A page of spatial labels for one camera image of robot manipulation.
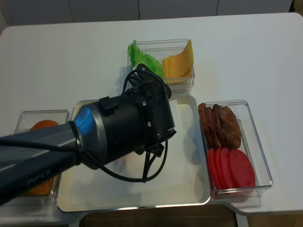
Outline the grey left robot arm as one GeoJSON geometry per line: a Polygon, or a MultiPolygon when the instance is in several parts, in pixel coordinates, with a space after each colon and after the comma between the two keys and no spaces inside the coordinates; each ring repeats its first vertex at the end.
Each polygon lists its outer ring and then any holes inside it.
{"type": "Polygon", "coordinates": [[[66,124],[0,139],[0,202],[5,204],[79,164],[103,169],[175,134],[167,85],[150,80],[83,105],[66,124]]]}

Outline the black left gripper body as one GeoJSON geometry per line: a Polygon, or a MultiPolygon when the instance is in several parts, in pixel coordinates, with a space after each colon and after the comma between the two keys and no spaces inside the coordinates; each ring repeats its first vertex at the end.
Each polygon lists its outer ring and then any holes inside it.
{"type": "Polygon", "coordinates": [[[138,103],[143,123],[142,149],[148,149],[169,140],[176,134],[169,105],[167,86],[150,80],[132,88],[133,99],[138,103]]]}

